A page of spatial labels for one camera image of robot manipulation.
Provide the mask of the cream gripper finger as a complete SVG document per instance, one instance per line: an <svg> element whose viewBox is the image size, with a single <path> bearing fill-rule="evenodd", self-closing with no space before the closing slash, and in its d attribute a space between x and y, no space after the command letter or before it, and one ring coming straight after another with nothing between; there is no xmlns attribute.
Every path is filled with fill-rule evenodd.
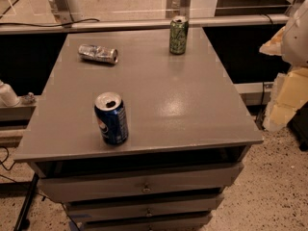
<svg viewBox="0 0 308 231"><path fill-rule="evenodd" d="M279 73L273 83L263 127L271 132L286 127L296 112L308 102L308 68L293 66Z"/></svg>
<svg viewBox="0 0 308 231"><path fill-rule="evenodd" d="M260 47L259 52L269 56L281 56L281 43L284 31L284 27L279 29L269 41L267 41Z"/></svg>

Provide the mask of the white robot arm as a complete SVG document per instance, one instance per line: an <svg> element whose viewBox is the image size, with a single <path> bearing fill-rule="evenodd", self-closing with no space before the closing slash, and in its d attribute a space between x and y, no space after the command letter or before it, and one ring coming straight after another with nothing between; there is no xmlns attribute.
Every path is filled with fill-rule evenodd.
<svg viewBox="0 0 308 231"><path fill-rule="evenodd" d="M266 130L279 131L308 102L308 0L259 52L280 56L291 65L287 74L278 74L274 80L263 121Z"/></svg>

